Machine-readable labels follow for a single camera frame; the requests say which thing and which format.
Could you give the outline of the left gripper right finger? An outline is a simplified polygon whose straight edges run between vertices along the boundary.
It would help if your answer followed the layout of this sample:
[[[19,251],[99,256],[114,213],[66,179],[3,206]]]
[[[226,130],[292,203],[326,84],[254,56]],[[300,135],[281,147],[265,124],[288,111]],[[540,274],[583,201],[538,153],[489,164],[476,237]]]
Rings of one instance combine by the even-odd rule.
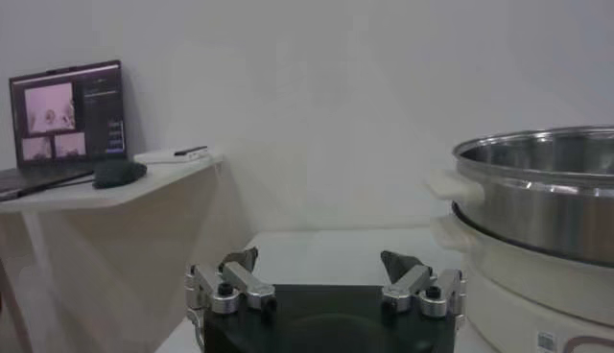
[[[462,271],[441,273],[409,255],[384,250],[380,259],[390,283],[381,289],[381,302],[393,314],[409,312],[415,305],[427,318],[465,317],[465,278]]]

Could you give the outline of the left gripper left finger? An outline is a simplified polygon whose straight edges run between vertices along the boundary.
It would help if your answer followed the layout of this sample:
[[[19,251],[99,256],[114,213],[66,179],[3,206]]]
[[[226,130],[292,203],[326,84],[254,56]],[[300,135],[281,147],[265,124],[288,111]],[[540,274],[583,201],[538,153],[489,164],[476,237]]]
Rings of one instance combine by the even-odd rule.
[[[184,287],[187,307],[194,311],[210,310],[217,315],[233,315],[245,301],[249,309],[267,315],[277,309],[274,285],[253,275],[258,249],[228,254],[213,268],[191,265],[185,274]]]

